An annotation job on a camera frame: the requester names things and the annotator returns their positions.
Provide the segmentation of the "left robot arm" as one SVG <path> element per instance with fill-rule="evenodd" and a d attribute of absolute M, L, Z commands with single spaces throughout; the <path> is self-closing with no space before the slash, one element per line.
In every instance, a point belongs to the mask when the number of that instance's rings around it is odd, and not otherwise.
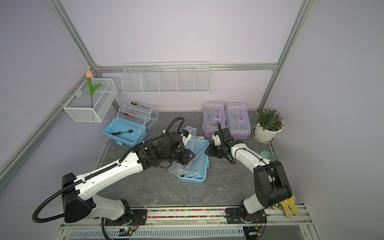
<path fill-rule="evenodd" d="M 119 160 L 93 172 L 75 176 L 70 173 L 63 177 L 62 188 L 43 201 L 32 215 L 35 223 L 46 223 L 64 218 L 66 223 L 75 223 L 86 217 L 100 217 L 118 220 L 129 219 L 133 213 L 126 200 L 110 200 L 98 196 L 104 188 L 130 175 L 151 167 L 160 167 L 162 162 L 177 162 L 187 165 L 195 154 L 186 148 L 191 140 L 186 131 L 164 132 L 153 140 L 143 141 L 131 147 Z M 64 212 L 62 214 L 40 218 L 39 213 L 53 199 L 61 197 Z"/>

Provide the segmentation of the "purple toolbox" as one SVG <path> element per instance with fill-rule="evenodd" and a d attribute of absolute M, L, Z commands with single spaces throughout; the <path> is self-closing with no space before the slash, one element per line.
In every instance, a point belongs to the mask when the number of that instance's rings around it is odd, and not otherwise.
<path fill-rule="evenodd" d="M 251 134 L 251 121 L 244 103 L 227 103 L 226 122 L 235 140 L 246 140 Z"/>
<path fill-rule="evenodd" d="M 207 101 L 203 108 L 202 129 L 206 138 L 211 138 L 218 131 L 218 125 L 224 129 L 227 127 L 225 105 L 219 101 Z"/>

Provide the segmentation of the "blue toolbox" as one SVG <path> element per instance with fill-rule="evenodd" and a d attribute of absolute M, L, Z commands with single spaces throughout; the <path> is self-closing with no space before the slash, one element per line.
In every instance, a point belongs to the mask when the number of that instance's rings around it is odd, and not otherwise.
<path fill-rule="evenodd" d="M 168 172 L 182 182 L 203 184 L 210 164 L 209 157 L 206 154 L 210 143 L 204 137 L 197 136 L 197 128 L 187 126 L 185 130 L 192 136 L 187 142 L 186 149 L 191 150 L 195 157 L 187 165 L 173 162 Z"/>
<path fill-rule="evenodd" d="M 131 102 L 136 102 L 152 109 L 148 110 L 142 107 L 134 106 L 131 104 Z M 137 118 L 124 116 L 123 113 L 134 115 Z M 114 140 L 119 146 L 127 145 L 132 147 L 144 140 L 148 134 L 148 130 L 152 129 L 152 127 L 157 123 L 158 119 L 159 112 L 155 111 L 153 106 L 143 102 L 138 102 L 136 100 L 130 100 L 118 110 L 117 116 L 103 130 L 103 134 L 105 134 L 111 140 Z M 131 134 L 127 133 L 117 136 L 111 135 L 113 132 L 128 130 L 134 130 L 134 132 Z"/>

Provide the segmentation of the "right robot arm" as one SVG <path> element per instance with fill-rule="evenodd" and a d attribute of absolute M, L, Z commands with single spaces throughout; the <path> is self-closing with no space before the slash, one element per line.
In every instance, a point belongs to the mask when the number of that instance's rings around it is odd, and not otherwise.
<path fill-rule="evenodd" d="M 230 164 L 240 162 L 254 175 L 255 193 L 241 202 L 239 206 L 241 220 L 250 222 L 264 209 L 293 196 L 284 166 L 280 161 L 263 158 L 242 141 L 235 140 L 227 128 L 216 131 L 212 139 L 206 150 L 208 156 L 226 159 Z"/>

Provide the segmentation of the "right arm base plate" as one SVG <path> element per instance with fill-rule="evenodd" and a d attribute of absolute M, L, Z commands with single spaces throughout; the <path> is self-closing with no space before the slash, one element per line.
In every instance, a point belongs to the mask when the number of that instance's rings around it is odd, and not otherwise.
<path fill-rule="evenodd" d="M 223 216 L 228 224 L 266 224 L 267 215 L 264 210 L 249 214 L 242 206 L 226 208 Z"/>

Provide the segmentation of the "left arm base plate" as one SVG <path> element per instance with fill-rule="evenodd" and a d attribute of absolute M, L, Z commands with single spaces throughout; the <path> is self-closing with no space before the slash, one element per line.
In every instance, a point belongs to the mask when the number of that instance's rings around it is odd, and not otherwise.
<path fill-rule="evenodd" d="M 106 226 L 144 226 L 148 218 L 147 209 L 133 209 L 130 214 L 124 214 L 119 219 L 113 221 L 106 219 Z"/>

